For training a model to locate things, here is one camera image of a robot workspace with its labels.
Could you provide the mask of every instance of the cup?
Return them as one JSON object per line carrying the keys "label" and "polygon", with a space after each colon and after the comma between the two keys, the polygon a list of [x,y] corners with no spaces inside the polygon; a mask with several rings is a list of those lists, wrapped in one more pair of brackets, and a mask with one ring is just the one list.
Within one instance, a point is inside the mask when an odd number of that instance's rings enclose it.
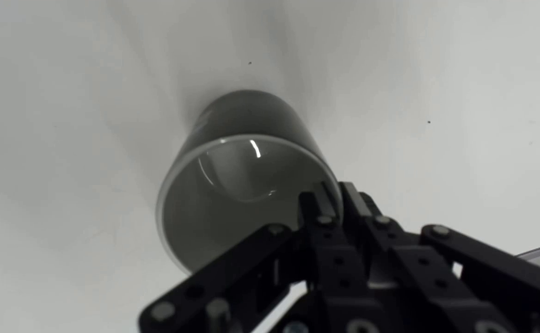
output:
{"label": "cup", "polygon": [[203,110],[166,175],[157,228],[172,260],[196,273],[264,225],[297,228],[297,197],[338,184],[299,117],[260,91],[236,91]]}

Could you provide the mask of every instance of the cup rim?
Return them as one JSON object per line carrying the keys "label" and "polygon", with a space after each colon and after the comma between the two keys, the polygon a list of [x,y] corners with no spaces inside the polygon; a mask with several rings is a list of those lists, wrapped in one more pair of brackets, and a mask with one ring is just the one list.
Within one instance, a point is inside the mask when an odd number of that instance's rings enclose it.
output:
{"label": "cup rim", "polygon": [[[159,236],[159,243],[162,245],[166,256],[172,260],[172,263],[184,274],[192,274],[181,262],[179,258],[173,254],[172,245],[168,243],[168,239],[164,237],[164,221],[162,221],[162,208],[164,208],[164,200],[170,193],[172,184],[177,180],[177,176],[201,154],[214,151],[221,145],[231,145],[231,143],[240,143],[240,141],[266,141],[266,143],[275,143],[275,145],[282,145],[288,147],[292,151],[301,152],[303,156],[307,156],[308,160],[312,160],[314,163],[318,163],[321,167],[321,171],[325,173],[325,176],[334,184],[334,189],[338,189],[338,180],[334,178],[332,171],[329,169],[329,165],[321,160],[321,156],[312,154],[310,151],[281,139],[281,138],[273,138],[273,136],[260,136],[260,134],[240,134],[240,136],[229,136],[229,138],[220,138],[208,143],[203,143],[192,151],[188,151],[184,156],[179,156],[170,171],[166,173],[162,186],[159,189],[157,195],[157,206],[155,206],[155,225],[157,225],[157,236]],[[340,191],[336,191],[336,204],[338,204],[338,212],[342,212],[342,199],[340,199]]]}

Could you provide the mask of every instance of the cylindrical container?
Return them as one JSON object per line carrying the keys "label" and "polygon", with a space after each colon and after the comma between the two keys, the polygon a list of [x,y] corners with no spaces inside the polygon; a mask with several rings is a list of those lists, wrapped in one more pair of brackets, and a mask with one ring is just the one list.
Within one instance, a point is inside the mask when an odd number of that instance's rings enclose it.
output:
{"label": "cylindrical container", "polygon": [[297,228],[297,197],[336,180],[299,117],[277,97],[238,91],[196,121],[159,193],[160,239],[194,273],[264,225]]}

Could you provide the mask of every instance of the gray cup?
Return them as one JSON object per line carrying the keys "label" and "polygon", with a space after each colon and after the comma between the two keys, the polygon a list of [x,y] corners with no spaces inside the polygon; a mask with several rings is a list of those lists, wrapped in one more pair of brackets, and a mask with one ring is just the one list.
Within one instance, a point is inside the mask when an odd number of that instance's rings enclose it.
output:
{"label": "gray cup", "polygon": [[297,197],[336,180],[299,117],[279,99],[238,91],[196,121],[159,193],[159,236],[194,273],[264,225],[297,228]]}

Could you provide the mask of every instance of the white wall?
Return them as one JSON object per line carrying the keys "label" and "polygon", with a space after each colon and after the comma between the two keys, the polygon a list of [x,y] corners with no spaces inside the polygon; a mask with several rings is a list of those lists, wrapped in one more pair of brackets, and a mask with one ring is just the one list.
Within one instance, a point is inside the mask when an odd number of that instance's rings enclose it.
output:
{"label": "white wall", "polygon": [[197,112],[282,97],[408,230],[540,247],[540,0],[0,0],[0,333],[135,332]]}

